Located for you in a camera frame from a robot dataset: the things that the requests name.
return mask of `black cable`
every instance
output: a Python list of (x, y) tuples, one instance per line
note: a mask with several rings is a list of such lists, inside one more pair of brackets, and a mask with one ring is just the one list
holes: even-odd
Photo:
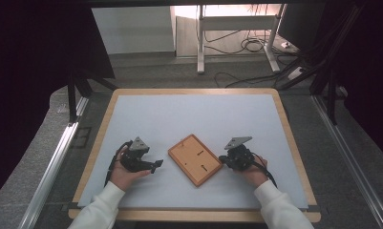
[(224, 39), (225, 37), (227, 37), (227, 36), (229, 36), (229, 35), (233, 35), (233, 34), (238, 33), (238, 32), (239, 32), (239, 31), (234, 31), (234, 32), (231, 32), (230, 34), (221, 36), (221, 37), (219, 37), (219, 38), (215, 38), (215, 39), (213, 39), (213, 40), (208, 40), (208, 39), (206, 38), (206, 32), (205, 32), (205, 31), (203, 32), (203, 36), (205, 37), (205, 41), (211, 43), (211, 42), (214, 42), (214, 41), (217, 41), (217, 40)]

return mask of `white wall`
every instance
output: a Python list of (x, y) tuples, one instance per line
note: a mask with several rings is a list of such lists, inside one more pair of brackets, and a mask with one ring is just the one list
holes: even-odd
[(170, 7), (102, 8), (93, 14), (108, 54), (175, 49)]

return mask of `aluminum rail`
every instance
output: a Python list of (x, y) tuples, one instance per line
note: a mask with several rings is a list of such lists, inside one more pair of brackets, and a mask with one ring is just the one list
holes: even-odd
[(356, 182), (361, 194), (369, 205), (373, 216), (375, 217), (380, 228), (383, 228), (383, 203), (378, 194), (373, 189), (372, 185), (365, 176), (363, 170), (351, 152), (349, 145), (339, 131), (338, 126), (333, 125), (325, 112), (326, 106), (322, 100), (321, 95), (313, 95), (312, 99), (318, 109), (319, 114), (322, 116), (326, 126), (330, 132), (331, 137), (339, 149), (340, 154), (344, 158), (354, 181)]
[(45, 204), (46, 199), (48, 198), (49, 192), (52, 190), (54, 180), (57, 176), (60, 166), (63, 163), (63, 159), (66, 155), (66, 152), (69, 149), (69, 145), (72, 142), (73, 136), (77, 129), (79, 119), (81, 118), (88, 99), (81, 97), (77, 103), (77, 122), (69, 124), (66, 127), (60, 141), (56, 147), (56, 150), (53, 153), (52, 159), (49, 162), (48, 168), (45, 171), (44, 176), (42, 177), (33, 197), (30, 202), (30, 205), (25, 212), (24, 217), (19, 223), (19, 229), (28, 229), (33, 228), (36, 224), (37, 219), (39, 218), (40, 212), (42, 211), (43, 205)]

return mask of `wooden tray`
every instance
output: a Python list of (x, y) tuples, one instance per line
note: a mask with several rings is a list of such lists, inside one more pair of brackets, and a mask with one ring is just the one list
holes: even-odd
[(194, 135), (170, 148), (168, 154), (197, 187), (222, 168), (218, 158)]

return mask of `gray carpet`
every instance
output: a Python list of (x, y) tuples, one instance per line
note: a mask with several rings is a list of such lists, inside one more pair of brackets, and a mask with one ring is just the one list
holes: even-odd
[[(125, 66), (119, 57), (112, 58), (117, 79), (111, 82), (120, 88), (217, 88), (236, 81), (226, 75), (231, 73), (239, 79), (271, 74), (263, 56), (249, 58), (217, 59), (205, 66), (206, 73), (196, 73), (197, 66), (192, 59), (172, 61), (173, 58), (148, 60), (143, 66)], [(79, 125), (78, 132), (71, 145), (53, 189), (39, 216), (35, 228), (66, 228), (70, 223), (66, 211), (72, 201), (76, 185), (81, 177), (88, 154), (96, 137), (101, 118), (112, 92), (91, 82), (95, 92), (90, 97), (86, 114)], [(258, 84), (242, 83), (234, 87), (269, 87), (273, 81)], [(378, 228), (367, 202), (362, 197), (352, 175), (341, 157), (324, 121), (308, 94), (310, 79), (281, 92), (283, 104), (287, 110), (289, 123), (298, 149), (306, 167), (309, 181), (320, 206), (322, 219), (314, 223), (315, 228)], [(10, 182), (0, 194), (0, 228), (16, 228), (28, 206), (33, 192), (42, 178), (43, 172), (54, 152), (55, 145), (66, 127), (67, 113), (58, 114), (59, 103), (66, 103), (65, 89), (58, 91), (51, 100), (49, 118), (47, 118), (20, 163)], [(366, 175), (383, 200), (383, 154), (370, 141), (354, 120), (338, 102), (336, 106), (337, 122), (347, 141), (355, 151), (355, 156), (363, 166)], [(10, 219), (5, 214), (13, 215)], [(156, 223), (139, 222), (136, 224), (117, 224), (118, 228), (266, 228), (257, 224), (222, 223)]]

